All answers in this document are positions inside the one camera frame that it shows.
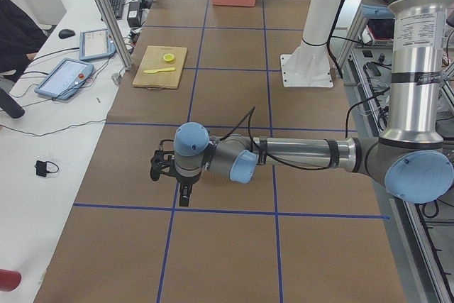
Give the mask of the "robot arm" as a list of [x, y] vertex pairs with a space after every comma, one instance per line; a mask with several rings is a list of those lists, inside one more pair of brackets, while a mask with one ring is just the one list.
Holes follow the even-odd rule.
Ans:
[[453, 184], [453, 165], [442, 154], [436, 132], [442, 81], [445, 13], [453, 0], [362, 0], [385, 6], [395, 17], [386, 129], [376, 138], [304, 140], [254, 138], [229, 133], [210, 136], [199, 123], [180, 126], [170, 158], [179, 202], [187, 206], [203, 170], [247, 183], [258, 165], [282, 164], [300, 170], [343, 168], [371, 177], [393, 196], [423, 204]]

